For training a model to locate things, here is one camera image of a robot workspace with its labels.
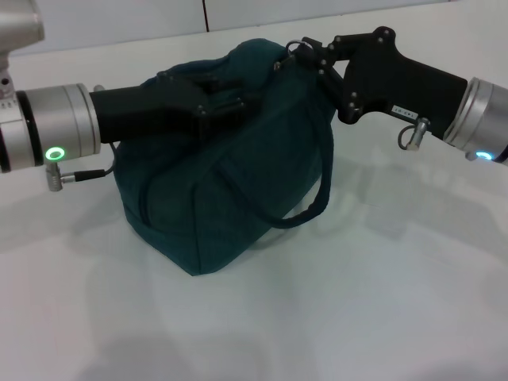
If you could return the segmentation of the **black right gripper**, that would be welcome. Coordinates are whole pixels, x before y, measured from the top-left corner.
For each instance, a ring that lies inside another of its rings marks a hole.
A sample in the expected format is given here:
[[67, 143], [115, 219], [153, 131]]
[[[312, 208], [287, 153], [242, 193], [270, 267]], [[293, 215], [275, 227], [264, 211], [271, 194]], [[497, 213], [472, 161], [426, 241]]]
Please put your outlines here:
[[[404, 121], [423, 117], [442, 140], [465, 95], [468, 81], [406, 58], [395, 45], [395, 31], [335, 36], [323, 44], [304, 37], [297, 58], [318, 64], [318, 82], [340, 120], [352, 125], [365, 114], [380, 112]], [[348, 61], [344, 78], [333, 68]]]

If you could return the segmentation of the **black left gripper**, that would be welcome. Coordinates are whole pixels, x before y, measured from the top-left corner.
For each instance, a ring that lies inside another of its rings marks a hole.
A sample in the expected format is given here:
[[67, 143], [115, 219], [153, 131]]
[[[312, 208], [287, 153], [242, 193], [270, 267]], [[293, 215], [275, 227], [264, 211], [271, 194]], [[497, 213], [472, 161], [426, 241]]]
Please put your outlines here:
[[213, 74], [161, 75], [136, 87], [90, 93], [103, 144], [150, 135], [194, 135], [244, 123], [241, 98], [209, 107], [208, 95], [243, 87], [242, 79]]

